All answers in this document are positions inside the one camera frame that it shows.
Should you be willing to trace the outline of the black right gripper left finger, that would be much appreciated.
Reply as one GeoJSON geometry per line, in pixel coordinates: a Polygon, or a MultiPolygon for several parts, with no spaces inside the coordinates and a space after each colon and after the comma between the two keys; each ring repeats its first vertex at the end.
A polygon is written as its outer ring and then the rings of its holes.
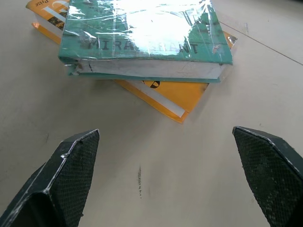
{"type": "Polygon", "coordinates": [[[23,184],[0,218],[2,227],[77,227],[99,143],[97,129],[63,140],[23,184]]]}

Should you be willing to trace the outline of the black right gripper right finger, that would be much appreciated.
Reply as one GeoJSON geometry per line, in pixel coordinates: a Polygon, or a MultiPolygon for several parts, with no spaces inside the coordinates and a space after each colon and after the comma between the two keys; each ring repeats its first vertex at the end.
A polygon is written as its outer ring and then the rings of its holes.
{"type": "Polygon", "coordinates": [[[281,137],[232,130],[249,187],[272,227],[303,225],[303,158],[281,137]]]}

